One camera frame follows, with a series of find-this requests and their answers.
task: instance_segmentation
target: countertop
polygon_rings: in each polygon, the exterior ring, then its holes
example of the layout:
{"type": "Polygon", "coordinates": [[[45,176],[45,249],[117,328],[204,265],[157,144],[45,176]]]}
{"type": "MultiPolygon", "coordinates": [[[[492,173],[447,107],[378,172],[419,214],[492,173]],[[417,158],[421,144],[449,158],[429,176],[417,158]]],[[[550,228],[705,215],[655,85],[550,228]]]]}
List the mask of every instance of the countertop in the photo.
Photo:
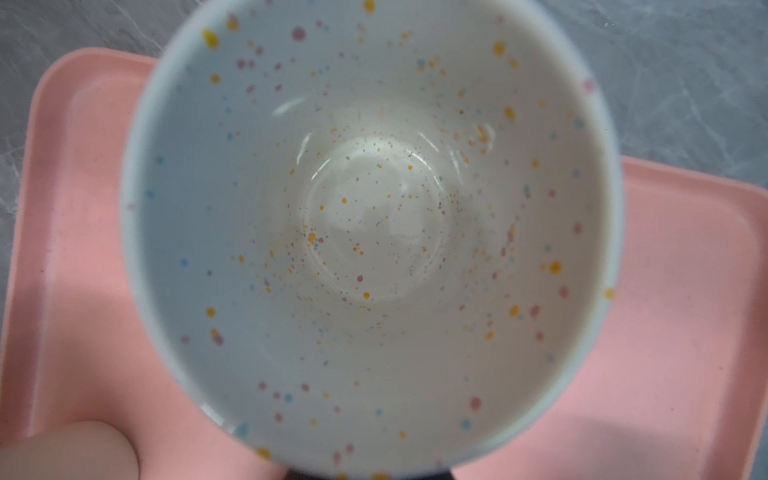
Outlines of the countertop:
{"type": "MultiPolygon", "coordinates": [[[[591,64],[624,154],[768,186],[768,0],[543,3],[591,64]]],[[[38,79],[82,47],[156,57],[198,4],[0,0],[0,310],[38,79]]],[[[767,444],[753,480],[768,480],[767,444]]]]}

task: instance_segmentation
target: yellow speckle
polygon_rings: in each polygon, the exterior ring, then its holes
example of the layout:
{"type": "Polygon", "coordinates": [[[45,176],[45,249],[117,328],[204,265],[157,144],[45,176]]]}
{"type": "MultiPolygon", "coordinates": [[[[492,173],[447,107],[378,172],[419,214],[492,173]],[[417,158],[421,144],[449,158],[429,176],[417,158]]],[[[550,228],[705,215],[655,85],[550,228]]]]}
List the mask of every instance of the yellow speckle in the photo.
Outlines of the yellow speckle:
{"type": "Polygon", "coordinates": [[[272,458],[272,452],[270,452],[269,449],[265,449],[264,447],[256,449],[256,454],[265,460],[270,460],[272,458]]]}
{"type": "Polygon", "coordinates": [[[493,54],[497,57],[501,57],[504,52],[507,51],[507,45],[501,40],[493,44],[493,54]]]}
{"type": "Polygon", "coordinates": [[[219,46],[219,37],[210,28],[203,28],[203,38],[208,44],[208,48],[213,50],[219,46]]]}
{"type": "Polygon", "coordinates": [[[236,16],[230,15],[229,19],[227,20],[227,28],[229,28],[231,31],[237,31],[237,29],[240,28],[240,23],[237,21],[236,16]]]}

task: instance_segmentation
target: speckled mug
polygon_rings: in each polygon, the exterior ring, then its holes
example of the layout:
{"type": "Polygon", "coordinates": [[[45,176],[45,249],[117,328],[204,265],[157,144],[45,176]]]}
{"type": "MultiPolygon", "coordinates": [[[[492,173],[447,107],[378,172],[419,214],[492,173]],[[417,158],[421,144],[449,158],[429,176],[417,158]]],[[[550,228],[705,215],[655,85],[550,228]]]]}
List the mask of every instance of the speckled mug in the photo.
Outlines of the speckled mug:
{"type": "Polygon", "coordinates": [[[222,429],[329,478],[508,441],[613,296],[621,166],[595,80],[527,0],[220,0],[125,154],[141,316],[222,429]]]}

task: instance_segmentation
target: colorful speckle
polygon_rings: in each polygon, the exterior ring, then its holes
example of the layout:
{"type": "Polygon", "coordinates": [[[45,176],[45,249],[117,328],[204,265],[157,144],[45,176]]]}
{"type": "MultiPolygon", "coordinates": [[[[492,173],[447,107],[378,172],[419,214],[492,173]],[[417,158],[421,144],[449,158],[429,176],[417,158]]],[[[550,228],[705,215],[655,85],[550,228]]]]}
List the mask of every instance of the colorful speckle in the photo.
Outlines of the colorful speckle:
{"type": "Polygon", "coordinates": [[[218,346],[222,346],[224,344],[224,338],[221,336],[217,329],[210,330],[210,338],[214,339],[214,343],[216,343],[218,346]]]}
{"type": "Polygon", "coordinates": [[[203,39],[211,50],[215,50],[219,46],[219,37],[210,28],[203,28],[203,39]]]}
{"type": "Polygon", "coordinates": [[[301,27],[295,27],[290,33],[290,36],[295,41],[304,41],[304,38],[306,38],[306,30],[301,27]]]}
{"type": "Polygon", "coordinates": [[[503,41],[499,40],[493,44],[493,54],[497,57],[501,57],[505,51],[507,51],[507,45],[503,41]]]}
{"type": "Polygon", "coordinates": [[[269,449],[265,449],[264,447],[259,447],[256,449],[256,454],[265,460],[272,459],[272,453],[269,451],[269,449]]]}

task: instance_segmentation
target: pink tray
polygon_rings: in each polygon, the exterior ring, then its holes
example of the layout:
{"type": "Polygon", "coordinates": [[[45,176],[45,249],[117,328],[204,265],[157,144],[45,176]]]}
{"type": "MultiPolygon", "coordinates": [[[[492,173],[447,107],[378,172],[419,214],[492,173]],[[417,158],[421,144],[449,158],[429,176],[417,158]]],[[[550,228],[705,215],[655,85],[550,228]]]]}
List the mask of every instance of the pink tray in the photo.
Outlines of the pink tray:
{"type": "MultiPolygon", "coordinates": [[[[142,330],[121,262],[118,181],[154,60],[87,49],[32,102],[0,346],[0,445],[83,419],[134,443],[143,480],[277,480],[189,402],[142,330]]],[[[528,432],[457,480],[748,478],[768,389],[768,194],[627,159],[614,308],[528,432]]]]}

